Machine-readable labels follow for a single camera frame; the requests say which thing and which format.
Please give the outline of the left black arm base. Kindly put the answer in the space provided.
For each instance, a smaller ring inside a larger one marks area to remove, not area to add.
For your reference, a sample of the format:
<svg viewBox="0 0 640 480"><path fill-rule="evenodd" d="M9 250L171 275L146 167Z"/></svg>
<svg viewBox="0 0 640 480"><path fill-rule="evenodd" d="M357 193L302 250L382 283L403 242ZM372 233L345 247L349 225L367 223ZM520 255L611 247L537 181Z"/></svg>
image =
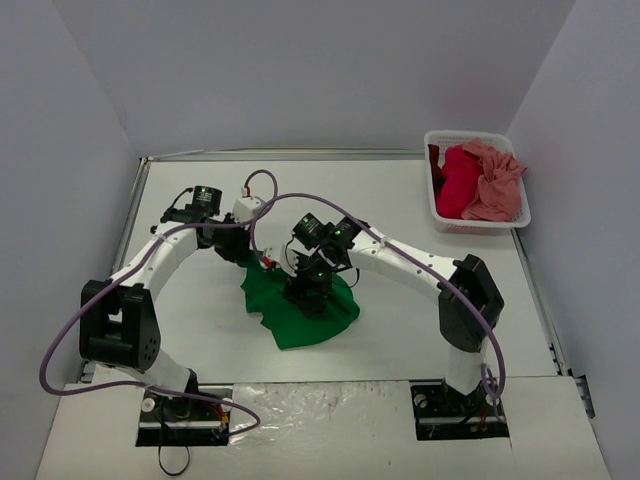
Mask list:
<svg viewBox="0 0 640 480"><path fill-rule="evenodd" d="M145 391L140 405L137 447L226 446L231 407Z"/></svg>

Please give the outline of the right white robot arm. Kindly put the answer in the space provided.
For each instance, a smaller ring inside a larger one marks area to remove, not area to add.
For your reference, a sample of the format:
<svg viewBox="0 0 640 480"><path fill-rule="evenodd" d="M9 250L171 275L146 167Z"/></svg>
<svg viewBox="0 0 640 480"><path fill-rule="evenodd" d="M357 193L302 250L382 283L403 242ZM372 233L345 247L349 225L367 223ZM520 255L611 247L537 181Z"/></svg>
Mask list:
<svg viewBox="0 0 640 480"><path fill-rule="evenodd" d="M478 403L487 344L504 308L483 260L421 251L349 217L324 224L308 213L293 228L292 239L306 251L283 245L274 260L288 275L286 296L308 315L322 305L309 294L326 299L332 275L349 269L376 273L435 300L439 332L449 344L445 404L465 413Z"/></svg>

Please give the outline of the green t shirt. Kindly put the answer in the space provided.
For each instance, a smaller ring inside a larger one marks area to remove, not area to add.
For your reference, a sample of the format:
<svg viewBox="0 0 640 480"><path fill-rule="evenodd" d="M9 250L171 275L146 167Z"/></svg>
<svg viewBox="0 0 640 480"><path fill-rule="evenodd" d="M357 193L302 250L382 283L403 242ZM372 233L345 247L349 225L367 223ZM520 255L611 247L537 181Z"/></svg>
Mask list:
<svg viewBox="0 0 640 480"><path fill-rule="evenodd" d="M345 331L360 316L352 289L339 276L332 280L331 295L323 312L307 316L284 297L287 275L280 269L265 270L255 258L238 264L245 271L240 285L245 310L260 314L280 350L309 347L328 341Z"/></svg>

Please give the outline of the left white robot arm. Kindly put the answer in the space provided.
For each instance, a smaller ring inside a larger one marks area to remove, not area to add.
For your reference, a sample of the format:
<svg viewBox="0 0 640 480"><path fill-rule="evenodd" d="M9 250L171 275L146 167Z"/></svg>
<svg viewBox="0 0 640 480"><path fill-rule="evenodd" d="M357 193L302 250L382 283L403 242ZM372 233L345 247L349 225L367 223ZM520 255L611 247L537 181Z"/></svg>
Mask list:
<svg viewBox="0 0 640 480"><path fill-rule="evenodd" d="M165 406L179 418L195 415L202 395L196 373L162 350L154 302L179 266L199 250L212 248L234 263L246 260L247 226L264 205L244 187L232 211L218 220L220 190L196 185L186 191L191 201L183 207L171 204L126 266L105 281L86 283L79 333L83 359L160 389Z"/></svg>

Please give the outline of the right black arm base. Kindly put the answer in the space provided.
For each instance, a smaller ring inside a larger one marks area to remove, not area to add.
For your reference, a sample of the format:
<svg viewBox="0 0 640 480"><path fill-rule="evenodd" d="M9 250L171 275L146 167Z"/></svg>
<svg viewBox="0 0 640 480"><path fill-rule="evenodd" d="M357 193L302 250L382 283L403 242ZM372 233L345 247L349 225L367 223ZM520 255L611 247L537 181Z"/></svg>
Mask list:
<svg viewBox="0 0 640 480"><path fill-rule="evenodd" d="M479 384L463 395L443 380L410 383L418 441L462 441L508 438L502 405Z"/></svg>

